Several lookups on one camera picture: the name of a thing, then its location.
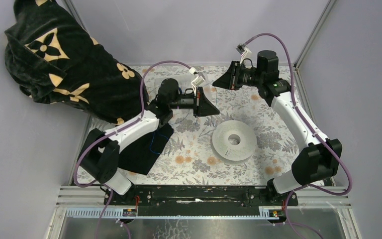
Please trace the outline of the white perforated spool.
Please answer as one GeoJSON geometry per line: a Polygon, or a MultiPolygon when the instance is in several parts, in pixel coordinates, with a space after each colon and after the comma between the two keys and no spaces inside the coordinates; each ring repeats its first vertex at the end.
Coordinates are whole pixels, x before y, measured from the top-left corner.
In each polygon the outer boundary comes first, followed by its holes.
{"type": "Polygon", "coordinates": [[[225,164],[246,163],[257,149],[257,138],[251,127],[238,120],[219,124],[211,137],[215,157],[225,164]]]}

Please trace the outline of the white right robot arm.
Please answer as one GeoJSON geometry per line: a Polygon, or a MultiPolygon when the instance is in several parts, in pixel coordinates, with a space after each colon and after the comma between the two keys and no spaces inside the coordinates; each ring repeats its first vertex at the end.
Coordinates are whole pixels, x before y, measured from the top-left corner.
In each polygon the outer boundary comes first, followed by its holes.
{"type": "Polygon", "coordinates": [[[340,141],[329,139],[300,108],[291,84],[280,78],[278,65],[276,52],[263,50],[258,52],[256,66],[247,68],[242,61],[232,61],[228,70],[213,82],[214,87],[227,90],[256,87],[259,96],[279,114],[298,145],[299,155],[290,171],[268,182],[265,197],[272,205],[282,202],[285,193],[336,175],[337,157],[342,152],[340,141]]]}

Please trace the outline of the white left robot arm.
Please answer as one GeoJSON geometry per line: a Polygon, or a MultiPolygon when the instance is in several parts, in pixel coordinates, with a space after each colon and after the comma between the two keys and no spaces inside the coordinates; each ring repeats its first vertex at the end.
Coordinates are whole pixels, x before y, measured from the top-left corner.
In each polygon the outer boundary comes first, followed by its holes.
{"type": "Polygon", "coordinates": [[[89,132],[78,159],[78,165],[99,183],[115,191],[124,205],[134,200],[132,182],[118,171],[119,156],[129,145],[164,127],[173,110],[192,110],[194,117],[218,115],[220,110],[205,96],[203,87],[180,90],[178,81],[164,79],[156,97],[144,111],[126,123],[101,131],[89,132]]]}

